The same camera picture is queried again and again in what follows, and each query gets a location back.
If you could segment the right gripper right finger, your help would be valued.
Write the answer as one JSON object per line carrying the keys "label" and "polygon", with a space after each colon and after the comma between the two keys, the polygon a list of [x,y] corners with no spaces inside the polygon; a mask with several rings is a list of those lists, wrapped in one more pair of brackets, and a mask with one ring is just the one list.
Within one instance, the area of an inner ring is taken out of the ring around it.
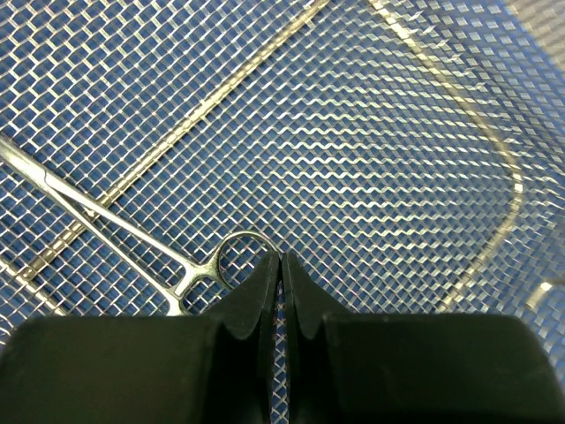
{"label": "right gripper right finger", "polygon": [[282,257],[292,423],[561,423],[532,331],[499,314],[360,314]]}

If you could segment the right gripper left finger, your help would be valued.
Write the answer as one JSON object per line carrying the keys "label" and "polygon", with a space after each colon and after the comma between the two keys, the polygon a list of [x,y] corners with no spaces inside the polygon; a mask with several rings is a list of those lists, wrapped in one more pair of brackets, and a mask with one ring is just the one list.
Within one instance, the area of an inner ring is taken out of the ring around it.
{"label": "right gripper left finger", "polygon": [[197,316],[44,317],[1,355],[4,423],[267,423],[279,257]]}

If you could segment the steel forceps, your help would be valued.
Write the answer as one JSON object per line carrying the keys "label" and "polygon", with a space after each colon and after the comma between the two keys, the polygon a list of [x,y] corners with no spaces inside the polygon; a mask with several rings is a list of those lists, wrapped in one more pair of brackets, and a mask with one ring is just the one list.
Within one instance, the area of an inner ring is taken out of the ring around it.
{"label": "steel forceps", "polygon": [[[88,231],[92,232],[98,239],[106,244],[114,254],[126,261],[128,265],[152,285],[167,301],[167,316],[179,316],[186,313],[186,309],[183,307],[183,299],[189,289],[201,278],[211,278],[227,288],[230,287],[230,284],[226,281],[221,272],[220,262],[223,248],[228,245],[232,239],[244,237],[256,239],[264,244],[271,252],[274,253],[276,251],[275,244],[268,237],[257,231],[235,231],[222,239],[207,261],[198,264],[189,257],[166,246],[157,238],[152,237],[140,226],[131,224],[111,212],[99,201],[81,192],[74,185],[67,183],[52,170],[40,164],[28,153],[14,145],[5,136],[1,137],[1,159],[21,177],[50,197],[50,199],[57,203],[66,213],[79,221]],[[152,277],[143,267],[138,265],[128,254],[120,249],[118,245],[111,241],[110,238],[105,236],[101,230],[96,228],[88,215],[83,213],[84,210],[87,210],[89,214],[95,214],[108,219],[111,223],[128,231],[151,247],[169,256],[173,261],[180,263],[185,270],[184,276],[177,284],[171,287],[163,286],[156,278]]]}

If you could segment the steel mesh instrument tray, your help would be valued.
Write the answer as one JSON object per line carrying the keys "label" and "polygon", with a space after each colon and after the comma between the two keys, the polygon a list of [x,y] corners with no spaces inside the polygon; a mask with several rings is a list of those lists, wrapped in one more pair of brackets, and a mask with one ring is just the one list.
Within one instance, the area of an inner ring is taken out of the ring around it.
{"label": "steel mesh instrument tray", "polygon": [[[1,137],[227,288],[279,257],[271,413],[289,420],[282,258],[360,314],[499,314],[564,393],[564,78],[502,1],[4,1]],[[165,287],[180,263],[96,228]],[[44,317],[167,316],[1,159],[1,355]]]}

